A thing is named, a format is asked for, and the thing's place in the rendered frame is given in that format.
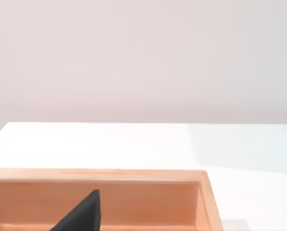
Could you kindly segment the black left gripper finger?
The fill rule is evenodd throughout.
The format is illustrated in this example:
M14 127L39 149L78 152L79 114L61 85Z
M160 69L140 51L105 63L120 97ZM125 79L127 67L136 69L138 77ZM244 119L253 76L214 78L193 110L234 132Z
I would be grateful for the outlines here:
M100 231L100 191L93 190L50 231Z

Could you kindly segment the shallow salmon-coloured box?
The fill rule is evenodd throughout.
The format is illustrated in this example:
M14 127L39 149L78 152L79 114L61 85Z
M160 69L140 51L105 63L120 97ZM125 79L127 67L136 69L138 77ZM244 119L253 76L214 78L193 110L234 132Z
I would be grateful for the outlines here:
M204 170L0 168L0 231L50 231L93 190L100 231L224 231Z

